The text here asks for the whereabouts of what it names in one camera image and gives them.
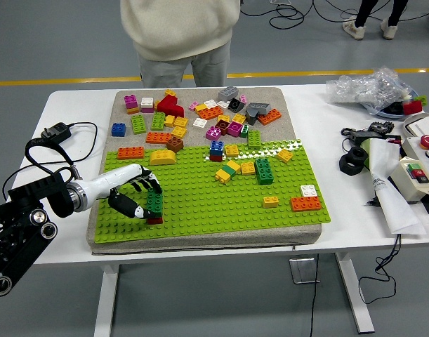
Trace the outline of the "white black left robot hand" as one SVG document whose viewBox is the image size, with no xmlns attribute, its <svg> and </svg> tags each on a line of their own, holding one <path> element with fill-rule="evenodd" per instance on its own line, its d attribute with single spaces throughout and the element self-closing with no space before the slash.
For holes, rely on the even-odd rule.
<svg viewBox="0 0 429 337">
<path fill-rule="evenodd" d="M 156 175 L 140 164 L 129 164 L 103 173 L 93 180 L 74 181 L 73 183 L 80 200 L 79 207 L 74 207 L 75 211 L 85 211 L 90 209 L 96 200 L 108 199 L 108 204 L 113 209 L 129 218 L 160 217 L 158 213 L 144 209 L 117 190 L 122 185 L 129 183 L 140 191 L 138 183 L 141 183 L 146 188 L 152 187 L 158 194 L 162 193 Z"/>
</svg>

